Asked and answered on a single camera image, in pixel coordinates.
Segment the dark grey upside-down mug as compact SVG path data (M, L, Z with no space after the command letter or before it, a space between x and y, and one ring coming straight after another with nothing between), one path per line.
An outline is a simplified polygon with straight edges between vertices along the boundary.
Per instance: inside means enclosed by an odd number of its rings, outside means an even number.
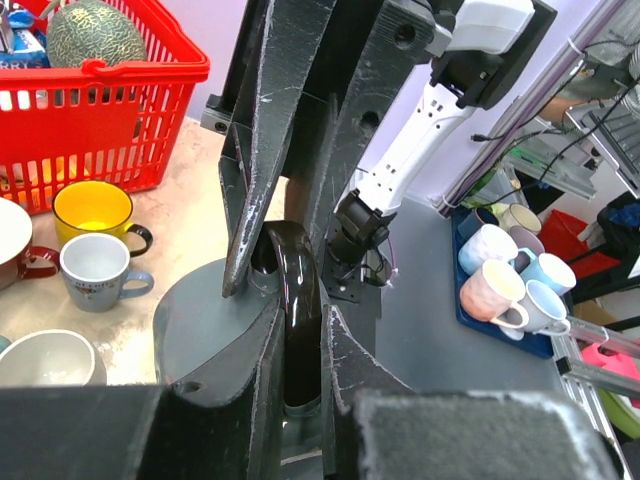
M293 221L264 223L240 290L214 292L225 263L205 264L177 281L153 316L154 363L161 383L174 383L244 334L274 299L284 312L284 404L303 415L321 398L321 282L311 241Z

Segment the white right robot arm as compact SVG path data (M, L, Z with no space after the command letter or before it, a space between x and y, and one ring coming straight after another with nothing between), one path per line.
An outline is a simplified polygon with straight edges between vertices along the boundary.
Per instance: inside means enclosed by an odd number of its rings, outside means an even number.
M239 293L280 177L322 272L384 239L414 179L508 95L556 22L546 1L250 1L217 104Z

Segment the teal green ceramic mug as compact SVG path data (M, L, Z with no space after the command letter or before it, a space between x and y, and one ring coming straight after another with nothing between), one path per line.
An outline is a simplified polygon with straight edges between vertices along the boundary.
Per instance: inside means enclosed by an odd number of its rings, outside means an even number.
M8 338L0 336L0 352L3 352L10 345L11 341Z

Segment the pale grey upside-down mug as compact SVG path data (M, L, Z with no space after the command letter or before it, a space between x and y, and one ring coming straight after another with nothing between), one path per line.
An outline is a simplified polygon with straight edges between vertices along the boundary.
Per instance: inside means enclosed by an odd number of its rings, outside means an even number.
M1 352L1 387L106 385L107 371L96 347L70 330L42 330Z

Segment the red floral mug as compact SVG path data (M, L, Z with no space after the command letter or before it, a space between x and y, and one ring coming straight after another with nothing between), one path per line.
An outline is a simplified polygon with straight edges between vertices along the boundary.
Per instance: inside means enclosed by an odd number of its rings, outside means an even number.
M33 244L33 223L18 204L1 199L1 289L60 271L59 252Z

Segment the grey-blue white-lined mug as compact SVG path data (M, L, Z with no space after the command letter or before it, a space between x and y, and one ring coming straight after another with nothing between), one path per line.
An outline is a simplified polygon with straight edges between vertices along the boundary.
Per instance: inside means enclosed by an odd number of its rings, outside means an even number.
M60 252L60 267L72 303L82 311L103 313L119 300L148 294L153 276L130 269L128 247L103 233L82 234L69 240Z

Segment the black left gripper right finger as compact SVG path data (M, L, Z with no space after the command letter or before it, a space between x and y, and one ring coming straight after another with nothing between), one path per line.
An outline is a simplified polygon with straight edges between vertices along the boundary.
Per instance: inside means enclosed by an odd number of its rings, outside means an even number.
M536 391L419 394L323 312L322 458L329 479L620 479L584 411Z

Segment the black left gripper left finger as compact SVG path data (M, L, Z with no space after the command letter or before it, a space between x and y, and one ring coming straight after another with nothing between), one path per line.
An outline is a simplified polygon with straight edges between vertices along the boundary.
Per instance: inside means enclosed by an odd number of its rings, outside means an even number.
M284 313L251 326L169 385L5 389L5 479L275 479Z

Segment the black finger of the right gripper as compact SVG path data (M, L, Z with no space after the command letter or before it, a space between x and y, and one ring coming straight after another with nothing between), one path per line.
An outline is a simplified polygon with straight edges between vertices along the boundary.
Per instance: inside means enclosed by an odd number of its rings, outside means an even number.
M244 281L282 173L303 88L333 1L268 1L231 118L219 175L228 227L222 296Z
M302 180L302 223L318 261L344 188L435 30L426 1L338 5L330 50L311 80L321 102L307 123L314 138Z

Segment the yellow mug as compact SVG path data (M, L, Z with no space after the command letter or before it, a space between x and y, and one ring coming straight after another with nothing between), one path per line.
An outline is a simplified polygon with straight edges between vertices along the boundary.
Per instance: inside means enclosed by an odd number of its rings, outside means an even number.
M147 227L131 221L133 211L131 196L114 184L87 180L65 186L52 202L59 246L88 233L105 233L121 241L134 234L144 241L144 246L131 250L130 255L142 256L149 251L154 238Z

